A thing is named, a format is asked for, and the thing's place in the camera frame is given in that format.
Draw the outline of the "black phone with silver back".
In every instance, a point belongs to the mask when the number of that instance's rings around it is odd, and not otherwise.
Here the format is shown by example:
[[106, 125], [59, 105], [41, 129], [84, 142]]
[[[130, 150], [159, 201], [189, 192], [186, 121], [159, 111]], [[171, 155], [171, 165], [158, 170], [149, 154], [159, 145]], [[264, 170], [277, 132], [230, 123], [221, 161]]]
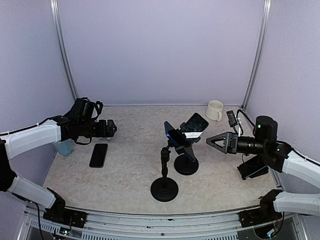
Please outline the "black phone with silver back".
[[180, 125], [180, 131], [182, 133], [204, 132], [208, 126], [209, 122], [196, 112], [187, 122]]

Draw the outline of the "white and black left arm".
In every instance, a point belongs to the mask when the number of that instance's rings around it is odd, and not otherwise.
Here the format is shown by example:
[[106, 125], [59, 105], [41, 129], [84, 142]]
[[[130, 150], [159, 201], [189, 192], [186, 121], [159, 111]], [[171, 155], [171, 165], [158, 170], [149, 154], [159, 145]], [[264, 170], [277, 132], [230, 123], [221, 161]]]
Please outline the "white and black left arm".
[[112, 119], [99, 119], [103, 103], [92, 102], [86, 97], [77, 98], [65, 115], [48, 117], [40, 123], [7, 131], [0, 135], [0, 190], [9, 192], [23, 200], [43, 206], [57, 221], [63, 223], [70, 218], [65, 200], [56, 192], [29, 181], [10, 166], [10, 160], [38, 147], [73, 140], [79, 137], [112, 138], [116, 124]]

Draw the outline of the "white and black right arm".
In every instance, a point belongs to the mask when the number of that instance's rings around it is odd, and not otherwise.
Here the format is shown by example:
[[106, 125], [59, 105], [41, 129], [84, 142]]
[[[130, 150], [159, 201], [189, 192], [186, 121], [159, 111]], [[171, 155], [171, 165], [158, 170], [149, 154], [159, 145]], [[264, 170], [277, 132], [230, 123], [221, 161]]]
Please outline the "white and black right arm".
[[[256, 155], [271, 169], [295, 176], [309, 184], [320, 186], [320, 164], [296, 151], [286, 142], [277, 140], [278, 123], [269, 116], [255, 120], [253, 136], [238, 136], [225, 132], [206, 139], [206, 143], [224, 154]], [[281, 218], [283, 212], [320, 215], [319, 194], [289, 193], [271, 190], [260, 200], [259, 208], [244, 211], [251, 219], [266, 222]]]

